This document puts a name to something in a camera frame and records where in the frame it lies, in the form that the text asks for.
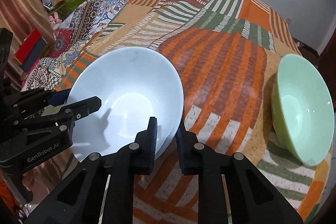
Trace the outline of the person left hand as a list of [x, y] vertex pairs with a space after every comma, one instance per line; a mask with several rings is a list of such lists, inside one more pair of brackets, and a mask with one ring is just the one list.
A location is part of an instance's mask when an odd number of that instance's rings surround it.
[[35, 175], [33, 173], [25, 173], [23, 175], [22, 184], [28, 191], [31, 191], [35, 184]]

